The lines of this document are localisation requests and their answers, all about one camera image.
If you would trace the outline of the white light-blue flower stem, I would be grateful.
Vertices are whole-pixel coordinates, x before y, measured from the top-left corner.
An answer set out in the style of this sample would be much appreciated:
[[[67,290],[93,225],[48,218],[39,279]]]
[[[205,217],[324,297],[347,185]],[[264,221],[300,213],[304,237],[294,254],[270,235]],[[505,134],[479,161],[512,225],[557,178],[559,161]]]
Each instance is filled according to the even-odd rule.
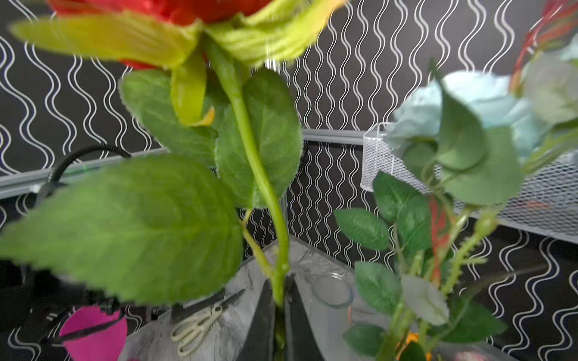
[[[513,73],[441,75],[397,109],[387,145],[427,192],[380,171],[377,212],[341,209],[342,233],[395,264],[355,264],[362,299],[386,327],[351,322],[343,338],[376,360],[429,360],[441,343],[473,344],[507,329],[476,301],[486,282],[458,288],[472,252],[526,179],[577,146],[575,23],[532,30]]]

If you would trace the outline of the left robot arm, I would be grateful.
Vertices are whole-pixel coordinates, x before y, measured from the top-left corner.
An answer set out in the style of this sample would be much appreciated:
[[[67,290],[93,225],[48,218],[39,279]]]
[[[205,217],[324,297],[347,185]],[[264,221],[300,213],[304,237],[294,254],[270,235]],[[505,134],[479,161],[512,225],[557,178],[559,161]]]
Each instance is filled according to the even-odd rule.
[[[98,151],[124,159],[131,154],[112,144],[95,144],[67,155],[52,168],[36,198],[33,213],[10,225],[1,235],[1,331],[30,329],[41,345],[64,344],[112,328],[124,319],[121,303],[104,291],[78,280],[66,280],[68,267],[80,254],[81,239],[101,208],[75,202],[61,178],[81,156]],[[73,307],[93,306],[107,318],[63,336],[51,336],[54,325],[46,321],[48,311],[62,320]]]

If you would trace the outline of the yellow rose stem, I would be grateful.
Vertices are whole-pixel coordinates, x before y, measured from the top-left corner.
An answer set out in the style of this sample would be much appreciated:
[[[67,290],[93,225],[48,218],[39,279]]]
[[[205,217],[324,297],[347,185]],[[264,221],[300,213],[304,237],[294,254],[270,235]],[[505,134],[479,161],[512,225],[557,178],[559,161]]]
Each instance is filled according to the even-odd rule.
[[[432,356],[427,352],[427,336],[411,333],[406,337],[406,344],[400,352],[399,360],[431,361]]]

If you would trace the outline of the red rose stem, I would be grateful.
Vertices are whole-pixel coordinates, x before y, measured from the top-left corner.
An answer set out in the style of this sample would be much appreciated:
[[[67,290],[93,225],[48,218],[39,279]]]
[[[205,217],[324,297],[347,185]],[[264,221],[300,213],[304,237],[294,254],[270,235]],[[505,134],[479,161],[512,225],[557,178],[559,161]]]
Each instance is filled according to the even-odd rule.
[[[165,147],[66,189],[101,208],[67,276],[121,302],[208,296],[244,244],[284,302],[289,234],[279,204],[300,163],[292,94],[269,61],[317,42],[342,1],[53,1],[10,34],[43,51],[130,63],[125,108]]]

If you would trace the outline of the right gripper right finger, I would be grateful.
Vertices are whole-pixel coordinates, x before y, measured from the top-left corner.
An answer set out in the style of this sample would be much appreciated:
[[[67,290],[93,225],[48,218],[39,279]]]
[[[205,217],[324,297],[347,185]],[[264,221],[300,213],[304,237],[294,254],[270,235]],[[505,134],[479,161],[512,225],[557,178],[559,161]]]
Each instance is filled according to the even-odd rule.
[[[289,361],[322,361],[294,275],[284,283],[285,359]]]

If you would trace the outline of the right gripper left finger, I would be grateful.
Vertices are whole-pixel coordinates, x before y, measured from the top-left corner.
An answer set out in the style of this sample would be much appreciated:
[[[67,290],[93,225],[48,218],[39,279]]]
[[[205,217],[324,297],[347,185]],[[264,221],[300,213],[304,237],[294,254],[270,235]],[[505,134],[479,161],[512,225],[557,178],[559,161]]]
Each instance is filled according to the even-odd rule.
[[[236,361],[271,361],[275,353],[275,302],[265,281],[245,343]]]

